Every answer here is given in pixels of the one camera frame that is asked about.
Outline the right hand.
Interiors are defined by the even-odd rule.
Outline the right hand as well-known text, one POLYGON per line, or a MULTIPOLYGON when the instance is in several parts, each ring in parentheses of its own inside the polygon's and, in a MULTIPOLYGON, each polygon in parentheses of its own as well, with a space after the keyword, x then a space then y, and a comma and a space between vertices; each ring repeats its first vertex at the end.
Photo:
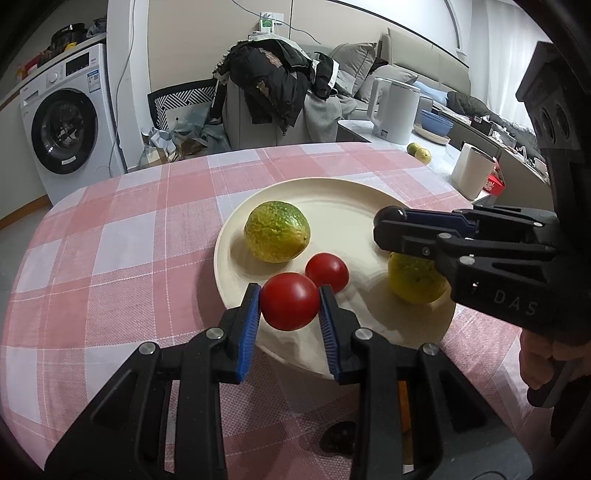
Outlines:
POLYGON ((575 380, 588 375, 589 361, 587 346, 571 346, 544 336, 523 330, 520 336, 520 375, 526 385, 534 390, 540 389, 554 377, 554 367, 550 359, 567 362, 577 360, 578 364, 570 376, 575 380))

